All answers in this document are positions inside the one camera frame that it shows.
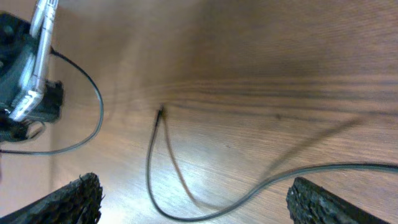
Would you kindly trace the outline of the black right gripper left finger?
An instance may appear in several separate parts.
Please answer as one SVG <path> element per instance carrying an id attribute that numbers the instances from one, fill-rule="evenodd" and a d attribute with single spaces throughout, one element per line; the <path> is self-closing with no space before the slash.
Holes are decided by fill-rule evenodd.
<path id="1" fill-rule="evenodd" d="M 98 223 L 103 188 L 90 172 L 15 212 L 1 217 L 3 224 Z"/>

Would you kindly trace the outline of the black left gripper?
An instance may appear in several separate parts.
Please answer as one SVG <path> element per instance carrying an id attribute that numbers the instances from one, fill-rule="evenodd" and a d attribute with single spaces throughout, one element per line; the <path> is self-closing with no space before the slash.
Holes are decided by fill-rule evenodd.
<path id="1" fill-rule="evenodd" d="M 1 13 L 1 141 L 28 140 L 35 122 L 54 123 L 60 118 L 63 84 L 45 81 L 42 101 L 22 120 L 9 115 L 22 98 L 22 72 L 30 53 L 37 52 L 39 41 L 29 35 L 30 24 L 8 12 Z"/>

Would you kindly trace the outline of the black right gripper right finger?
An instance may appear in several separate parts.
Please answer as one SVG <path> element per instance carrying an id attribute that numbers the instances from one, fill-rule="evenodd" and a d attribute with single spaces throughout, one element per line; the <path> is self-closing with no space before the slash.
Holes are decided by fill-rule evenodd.
<path id="1" fill-rule="evenodd" d="M 388 224 L 303 177 L 294 179 L 286 202 L 294 224 Z"/>

